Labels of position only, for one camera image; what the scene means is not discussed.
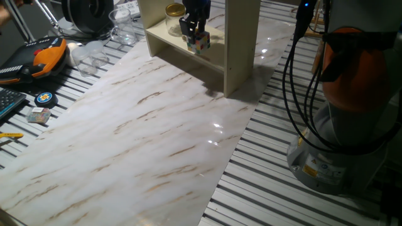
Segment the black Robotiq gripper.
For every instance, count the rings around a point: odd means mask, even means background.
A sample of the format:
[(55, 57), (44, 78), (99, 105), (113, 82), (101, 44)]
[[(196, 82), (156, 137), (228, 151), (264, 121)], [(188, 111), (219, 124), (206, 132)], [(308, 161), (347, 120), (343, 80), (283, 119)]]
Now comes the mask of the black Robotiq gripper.
[[(183, 0), (187, 14), (198, 15), (198, 32), (205, 31), (205, 25), (210, 17), (211, 0)], [(182, 34), (187, 37), (187, 42), (195, 44), (195, 30), (197, 27), (196, 16), (184, 16), (179, 20)]]

